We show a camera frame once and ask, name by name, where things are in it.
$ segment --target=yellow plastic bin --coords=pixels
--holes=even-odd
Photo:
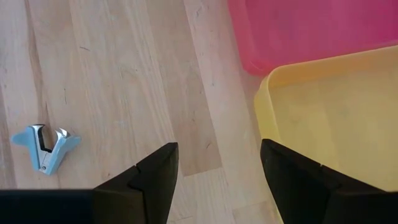
[[[254,104],[262,138],[398,190],[398,46],[279,67]]]

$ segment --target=pink plastic bin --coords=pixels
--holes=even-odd
[[[398,0],[228,0],[243,67],[281,65],[398,44]]]

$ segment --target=light wood plank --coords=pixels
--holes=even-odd
[[[273,200],[234,210],[236,224],[283,224]]]
[[[183,0],[148,0],[156,56],[184,175],[221,167]]]
[[[228,184],[223,168],[185,178],[194,207],[195,223],[234,223]]]
[[[185,0],[233,208],[265,201],[269,188],[254,139],[226,1]]]

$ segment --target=blue staple remover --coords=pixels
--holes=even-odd
[[[52,175],[57,171],[65,154],[75,148],[80,143],[81,138],[71,136],[66,130],[60,128],[59,131],[55,131],[58,139],[54,148],[52,150],[46,149],[42,134],[43,127],[44,124],[28,126],[25,131],[14,135],[11,141],[29,149],[34,170]]]

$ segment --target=wood grain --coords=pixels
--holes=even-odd
[[[185,7],[233,208],[263,202],[270,192],[226,26],[227,3],[185,0]]]
[[[236,224],[283,224],[273,200],[234,210]]]
[[[223,168],[185,178],[196,223],[235,223]]]
[[[226,0],[0,0],[0,19],[0,188],[95,187],[178,141],[169,223],[272,219]],[[55,175],[9,142],[35,123],[49,147],[82,137]]]
[[[182,0],[148,0],[156,55],[184,175],[221,167],[198,60]]]

